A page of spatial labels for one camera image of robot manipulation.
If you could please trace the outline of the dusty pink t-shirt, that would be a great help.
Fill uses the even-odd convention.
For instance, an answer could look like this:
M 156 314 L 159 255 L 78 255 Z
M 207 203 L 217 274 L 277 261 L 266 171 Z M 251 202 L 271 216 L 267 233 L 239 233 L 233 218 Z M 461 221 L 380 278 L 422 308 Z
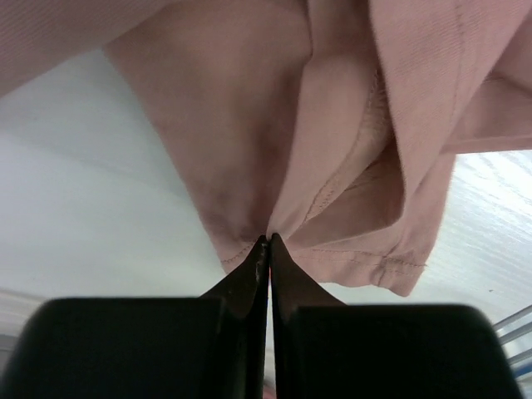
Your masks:
M 528 1 L 4 1 L 1 92 L 102 47 L 225 270 L 406 296 L 456 156 L 531 147 Z

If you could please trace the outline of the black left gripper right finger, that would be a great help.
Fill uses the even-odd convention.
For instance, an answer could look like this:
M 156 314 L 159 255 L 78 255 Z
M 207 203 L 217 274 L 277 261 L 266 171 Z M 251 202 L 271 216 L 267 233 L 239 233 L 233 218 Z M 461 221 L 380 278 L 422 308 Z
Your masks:
M 347 305 L 270 240 L 280 398 L 519 398 L 500 341 L 460 304 Z

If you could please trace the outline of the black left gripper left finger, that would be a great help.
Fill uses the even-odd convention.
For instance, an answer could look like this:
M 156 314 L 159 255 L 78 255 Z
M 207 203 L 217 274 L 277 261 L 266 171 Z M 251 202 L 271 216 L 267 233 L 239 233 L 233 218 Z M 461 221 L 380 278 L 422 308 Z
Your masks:
M 28 320 L 4 398 L 260 398 L 268 241 L 197 298 L 61 298 Z

